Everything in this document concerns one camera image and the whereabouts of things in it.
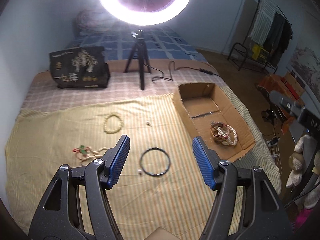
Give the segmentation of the black tripod stand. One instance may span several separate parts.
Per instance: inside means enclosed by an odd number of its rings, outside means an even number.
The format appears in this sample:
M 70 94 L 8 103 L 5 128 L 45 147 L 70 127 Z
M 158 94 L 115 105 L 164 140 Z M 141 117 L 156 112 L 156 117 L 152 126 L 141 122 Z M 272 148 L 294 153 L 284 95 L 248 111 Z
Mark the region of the black tripod stand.
M 127 73 L 129 71 L 130 64 L 132 60 L 138 60 L 139 66 L 139 78 L 140 78 L 140 89 L 145 89 L 145 80 L 144 80 L 144 67 L 147 67 L 148 73 L 151 74 L 151 66 L 148 56 L 148 50 L 144 38 L 144 31 L 142 29 L 138 29 L 135 32 L 131 33 L 131 36 L 134 39 L 134 44 L 132 46 L 131 52 L 129 54 L 129 58 L 127 59 L 126 67 L 124 72 Z

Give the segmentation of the yellow striped cloth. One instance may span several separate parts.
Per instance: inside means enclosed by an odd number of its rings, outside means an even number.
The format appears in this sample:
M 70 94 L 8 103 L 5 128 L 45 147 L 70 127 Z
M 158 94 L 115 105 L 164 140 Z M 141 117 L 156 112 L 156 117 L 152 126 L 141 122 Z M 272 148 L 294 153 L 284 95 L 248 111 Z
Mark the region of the yellow striped cloth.
M 106 133 L 118 125 L 116 119 L 106 120 L 110 113 L 123 120 L 120 133 Z M 121 134 L 130 137 L 130 152 L 107 196 L 122 236 L 144 239 L 163 227 L 181 239 L 198 239 L 215 193 L 202 179 L 171 94 L 54 112 L 21 110 L 5 146 L 6 190 L 17 224 L 28 231 L 58 168 L 79 165 L 76 147 L 112 148 Z

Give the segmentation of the dark hanging clothes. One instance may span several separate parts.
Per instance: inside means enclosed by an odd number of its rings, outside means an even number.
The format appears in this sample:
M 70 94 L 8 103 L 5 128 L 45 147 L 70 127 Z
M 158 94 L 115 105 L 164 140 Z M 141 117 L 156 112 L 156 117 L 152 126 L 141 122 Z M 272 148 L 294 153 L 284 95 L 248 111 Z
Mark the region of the dark hanging clothes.
M 291 24 L 283 15 L 276 12 L 263 48 L 269 52 L 268 61 L 276 67 L 293 39 Z

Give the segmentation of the blue patterned blanket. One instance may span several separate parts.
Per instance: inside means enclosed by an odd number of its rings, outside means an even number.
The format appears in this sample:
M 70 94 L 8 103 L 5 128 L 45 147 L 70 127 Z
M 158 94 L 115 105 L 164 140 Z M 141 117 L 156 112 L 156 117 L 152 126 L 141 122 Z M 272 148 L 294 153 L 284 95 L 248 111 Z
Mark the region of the blue patterned blanket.
M 144 39 L 150 59 L 206 61 L 201 53 L 169 27 L 145 29 Z M 82 31 L 67 48 L 102 46 L 105 48 L 106 59 L 117 61 L 128 59 L 134 44 L 135 40 L 129 29 L 109 30 L 103 33 Z

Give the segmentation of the plush toy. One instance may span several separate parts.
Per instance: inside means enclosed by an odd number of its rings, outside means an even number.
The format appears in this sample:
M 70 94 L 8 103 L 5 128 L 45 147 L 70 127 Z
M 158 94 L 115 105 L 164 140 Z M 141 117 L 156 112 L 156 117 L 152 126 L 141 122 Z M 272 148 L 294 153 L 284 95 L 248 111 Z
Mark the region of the plush toy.
M 302 181 L 303 165 L 305 164 L 303 157 L 304 139 L 309 137 L 310 136 L 307 134 L 300 137 L 295 145 L 293 154 L 289 157 L 289 167 L 291 168 L 291 172 L 285 185 L 287 189 L 298 186 Z

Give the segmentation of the brown cardboard box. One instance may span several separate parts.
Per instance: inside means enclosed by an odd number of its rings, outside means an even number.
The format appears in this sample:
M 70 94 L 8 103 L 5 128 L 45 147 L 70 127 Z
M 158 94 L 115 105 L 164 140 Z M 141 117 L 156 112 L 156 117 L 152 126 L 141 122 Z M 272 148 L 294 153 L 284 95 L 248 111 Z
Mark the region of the brown cardboard box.
M 190 137 L 193 139 L 201 136 L 207 147 L 215 150 L 221 159 L 234 162 L 255 146 L 255 139 L 247 122 L 218 85 L 181 84 L 174 93 L 173 103 Z M 216 142 L 211 129 L 212 121 L 223 122 L 235 129 L 237 144 L 224 146 Z

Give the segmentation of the black clothes rack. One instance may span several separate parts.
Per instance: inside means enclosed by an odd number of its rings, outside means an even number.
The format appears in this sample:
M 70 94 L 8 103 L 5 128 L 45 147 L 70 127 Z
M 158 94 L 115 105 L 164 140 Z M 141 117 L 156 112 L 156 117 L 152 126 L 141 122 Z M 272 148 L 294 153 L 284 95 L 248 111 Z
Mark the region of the black clothes rack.
M 275 73 L 293 39 L 292 24 L 274 0 L 258 0 L 242 42 L 235 42 L 227 57 L 238 70 Z

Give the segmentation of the black device on floor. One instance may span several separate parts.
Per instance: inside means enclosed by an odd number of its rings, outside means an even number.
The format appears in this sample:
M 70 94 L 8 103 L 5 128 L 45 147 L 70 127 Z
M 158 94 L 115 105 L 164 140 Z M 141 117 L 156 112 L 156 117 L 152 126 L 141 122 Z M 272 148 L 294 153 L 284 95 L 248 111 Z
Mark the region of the black device on floor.
M 272 125 L 275 125 L 277 116 L 271 109 L 263 110 L 261 112 L 261 117 L 264 120 L 264 122 L 269 122 Z

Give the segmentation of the yellow box on rack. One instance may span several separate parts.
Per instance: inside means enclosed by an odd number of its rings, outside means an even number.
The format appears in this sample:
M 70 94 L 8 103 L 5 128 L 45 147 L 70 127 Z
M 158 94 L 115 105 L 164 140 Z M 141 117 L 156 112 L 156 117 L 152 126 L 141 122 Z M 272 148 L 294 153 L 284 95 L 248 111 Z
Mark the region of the yellow box on rack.
M 252 58 L 256 61 L 266 61 L 268 58 L 269 52 L 266 51 L 262 46 L 254 44 L 252 47 Z

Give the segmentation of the pile of jewelry in box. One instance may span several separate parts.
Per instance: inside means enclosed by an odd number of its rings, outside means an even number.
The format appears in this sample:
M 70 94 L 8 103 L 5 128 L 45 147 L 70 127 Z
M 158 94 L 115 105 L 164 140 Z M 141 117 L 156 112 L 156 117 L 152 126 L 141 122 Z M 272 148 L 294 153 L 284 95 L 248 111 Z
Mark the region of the pile of jewelry in box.
M 211 121 L 210 131 L 215 142 L 224 146 L 236 146 L 238 135 L 236 130 L 229 124 Z

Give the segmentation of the folded floral quilt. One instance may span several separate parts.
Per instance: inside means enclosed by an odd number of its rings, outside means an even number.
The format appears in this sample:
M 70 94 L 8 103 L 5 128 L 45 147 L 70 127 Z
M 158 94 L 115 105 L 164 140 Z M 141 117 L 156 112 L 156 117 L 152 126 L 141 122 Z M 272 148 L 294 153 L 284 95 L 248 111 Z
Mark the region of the folded floral quilt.
M 105 10 L 83 10 L 75 21 L 79 29 L 93 33 L 103 33 L 118 24 L 118 20 Z

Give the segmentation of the black snack bag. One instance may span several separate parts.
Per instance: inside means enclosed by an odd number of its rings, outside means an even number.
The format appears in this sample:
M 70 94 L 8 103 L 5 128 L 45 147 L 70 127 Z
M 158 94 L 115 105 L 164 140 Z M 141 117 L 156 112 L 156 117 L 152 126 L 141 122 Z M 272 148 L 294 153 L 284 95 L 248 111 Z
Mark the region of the black snack bag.
M 104 52 L 102 46 L 52 52 L 51 77 L 59 88 L 106 88 L 111 75 Z

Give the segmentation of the striped white towel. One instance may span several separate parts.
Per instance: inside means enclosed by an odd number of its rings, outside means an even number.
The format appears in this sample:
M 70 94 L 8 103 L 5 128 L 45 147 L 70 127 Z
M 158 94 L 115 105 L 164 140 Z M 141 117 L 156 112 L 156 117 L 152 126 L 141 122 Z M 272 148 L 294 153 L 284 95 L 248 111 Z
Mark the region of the striped white towel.
M 263 45 L 271 29 L 277 4 L 274 0 L 260 0 L 253 28 L 248 35 L 258 45 Z

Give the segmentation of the wall painting scroll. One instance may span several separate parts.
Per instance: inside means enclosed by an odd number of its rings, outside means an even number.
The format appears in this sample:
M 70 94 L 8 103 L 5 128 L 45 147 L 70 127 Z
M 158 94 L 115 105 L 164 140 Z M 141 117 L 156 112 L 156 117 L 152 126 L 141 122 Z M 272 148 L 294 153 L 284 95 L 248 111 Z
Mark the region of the wall painting scroll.
M 302 34 L 289 61 L 289 66 L 319 102 L 319 39 Z

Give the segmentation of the orange covered furniture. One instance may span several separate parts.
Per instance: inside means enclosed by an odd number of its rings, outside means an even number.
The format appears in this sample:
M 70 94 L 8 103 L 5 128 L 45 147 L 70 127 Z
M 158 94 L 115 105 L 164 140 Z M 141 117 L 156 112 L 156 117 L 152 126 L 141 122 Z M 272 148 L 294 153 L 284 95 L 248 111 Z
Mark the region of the orange covered furniture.
M 302 95 L 305 92 L 305 85 L 291 72 L 287 72 L 284 76 L 268 74 L 256 84 L 256 87 L 268 93 L 273 90 L 278 91 L 291 100 L 304 104 Z

